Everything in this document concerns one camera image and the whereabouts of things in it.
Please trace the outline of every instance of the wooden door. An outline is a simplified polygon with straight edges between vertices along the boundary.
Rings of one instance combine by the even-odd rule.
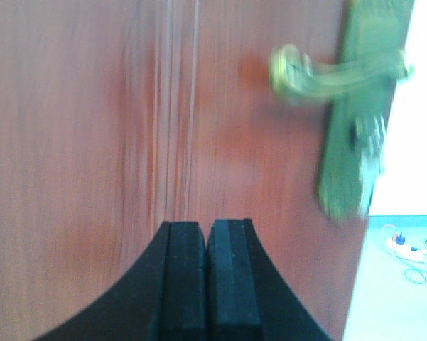
[[[0,1],[0,340],[92,302],[162,220],[220,217],[253,219],[339,340],[366,222],[316,200],[328,109],[266,74],[287,42],[334,62],[344,3]]]

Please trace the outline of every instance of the floor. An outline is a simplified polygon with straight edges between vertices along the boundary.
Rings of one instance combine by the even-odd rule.
[[[427,227],[400,228],[407,244],[424,245]],[[384,248],[394,230],[367,231],[343,341],[427,341],[427,274],[424,284],[404,276],[409,266]],[[421,280],[413,271],[408,275]]]

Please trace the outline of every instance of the door lever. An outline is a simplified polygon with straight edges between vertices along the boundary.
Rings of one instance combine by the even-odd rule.
[[[340,55],[326,65],[294,45],[270,57],[272,90],[286,101],[332,101],[318,177],[318,196],[335,221],[365,217],[382,173],[384,137],[395,81],[413,68],[401,49],[414,0],[354,0]]]
[[[380,77],[407,78],[413,68],[401,49],[362,56],[360,59],[329,65],[301,56],[295,45],[285,45],[272,53],[269,67],[273,91],[291,102],[325,101],[344,96]]]

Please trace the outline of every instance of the door surface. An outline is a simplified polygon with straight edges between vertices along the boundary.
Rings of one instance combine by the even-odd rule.
[[[340,340],[366,222],[322,213],[328,109],[276,100],[267,62],[334,62],[344,3],[0,1],[0,340],[91,303],[162,220],[221,217]]]

